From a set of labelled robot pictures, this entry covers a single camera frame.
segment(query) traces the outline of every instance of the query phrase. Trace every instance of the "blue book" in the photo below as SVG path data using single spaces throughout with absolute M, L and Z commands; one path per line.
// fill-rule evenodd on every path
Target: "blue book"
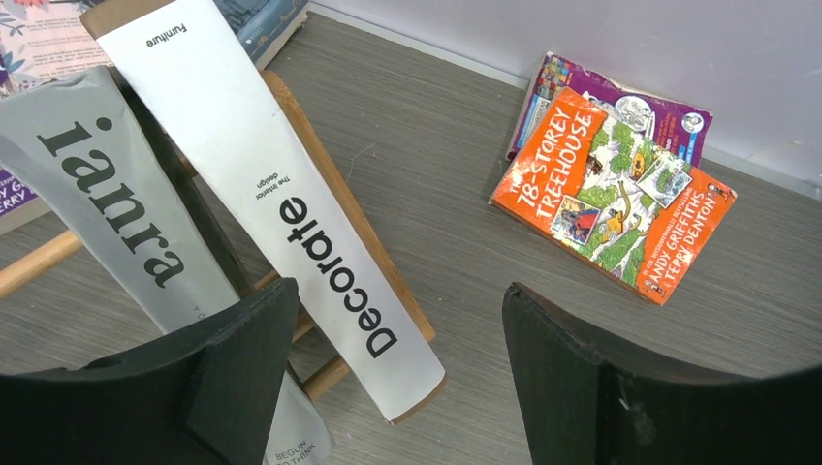
M 265 68 L 308 18 L 308 0 L 214 0 L 245 52 Z

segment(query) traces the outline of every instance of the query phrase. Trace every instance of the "wooden floor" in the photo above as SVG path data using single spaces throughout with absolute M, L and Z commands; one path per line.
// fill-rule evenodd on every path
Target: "wooden floor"
M 500 322 L 512 281 L 709 367 L 766 376 L 822 360 L 822 203 L 706 162 L 740 199 L 660 308 L 487 205 L 520 90 L 320 16 L 271 68 L 426 309 L 451 375 L 439 398 L 397 427 L 353 377 L 335 387 L 318 404 L 337 440 L 330 464 L 530 463 Z M 218 210 L 249 269 L 265 274 L 248 237 Z M 61 231 L 49 214 L 0 237 L 0 266 Z M 84 251 L 0 303 L 4 373 L 77 367 L 159 334 Z M 312 333 L 293 363 L 304 375 L 331 354 Z

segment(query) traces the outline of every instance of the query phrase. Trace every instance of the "wooden rack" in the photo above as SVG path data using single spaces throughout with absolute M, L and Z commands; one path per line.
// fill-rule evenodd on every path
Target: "wooden rack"
M 426 340 L 430 342 L 434 337 L 434 330 L 428 322 L 426 315 L 419 308 L 404 282 L 402 282 L 394 264 L 379 242 L 376 233 L 365 219 L 362 210 L 354 200 L 351 191 L 349 191 L 339 171 L 336 169 L 325 146 L 320 142 L 319 138 L 317 138 L 317 134 L 303 114 L 294 95 L 275 73 L 263 71 L 263 78 L 269 86 L 271 93 L 283 108 L 289 122 L 294 127 L 295 132 L 311 156 L 314 164 L 342 205 L 355 231 L 360 235 L 366 248 L 382 272 L 388 277 L 389 283 L 408 310 L 409 315 L 420 329 L 420 332 Z M 197 172 L 187 160 L 183 159 L 183 165 L 190 176 L 194 177 L 197 175 Z M 0 299 L 5 298 L 38 276 L 46 273 L 52 267 L 74 255 L 81 248 L 82 243 L 79 241 L 79 238 L 73 232 L 65 231 L 22 259 L 0 270 Z M 264 276 L 255 287 L 259 290 L 278 278 L 279 275 L 273 270 Z M 298 341 L 312 328 L 314 328 L 314 322 L 311 320 L 311 317 L 306 313 L 300 314 L 294 333 L 294 341 Z M 342 358 L 335 356 L 305 380 L 303 389 L 311 400 L 317 400 L 331 387 L 342 380 L 349 371 L 348 365 Z

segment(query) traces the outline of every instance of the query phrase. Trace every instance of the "baseboard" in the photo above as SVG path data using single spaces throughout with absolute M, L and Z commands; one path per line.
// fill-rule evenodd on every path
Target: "baseboard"
M 431 55 L 441 60 L 445 60 L 449 63 L 461 66 L 462 68 L 471 70 L 475 73 L 479 73 L 483 76 L 487 76 L 489 78 L 505 82 L 506 84 L 513 85 L 520 89 L 525 89 L 525 87 L 527 87 L 528 85 L 528 80 L 522 77 L 497 70 L 491 66 L 484 65 L 469 58 L 465 58 L 464 56 L 457 55 L 456 53 L 451 53 L 450 51 L 443 50 L 442 48 L 426 44 L 417 39 L 412 39 L 408 36 L 398 34 L 384 27 L 377 26 L 375 24 L 363 21 L 362 19 L 358 19 L 350 15 L 346 15 L 345 13 L 339 12 L 337 10 L 332 10 L 331 8 L 324 7 L 322 5 L 317 5 L 315 3 L 311 3 L 308 7 L 308 10 L 314 14 L 325 16 L 329 19 L 333 19 L 337 22 L 341 22 L 343 24 L 352 26 L 354 28 L 360 29 L 369 34 L 373 34 L 382 39 L 394 42 L 396 44 L 413 48 L 427 55 Z M 809 182 L 805 182 L 794 177 L 788 176 L 786 174 L 782 174 L 781 172 L 750 163 L 742 158 L 735 157 L 729 153 L 725 153 L 721 150 L 710 147 L 709 145 L 706 145 L 705 147 L 705 151 L 703 152 L 703 158 L 711 160 L 712 162 L 716 162 L 730 169 L 743 172 L 753 177 L 762 179 L 766 182 L 770 182 L 779 187 L 783 187 L 785 189 L 802 194 L 803 196 L 808 196 L 812 199 L 822 201 L 822 189 L 810 184 Z

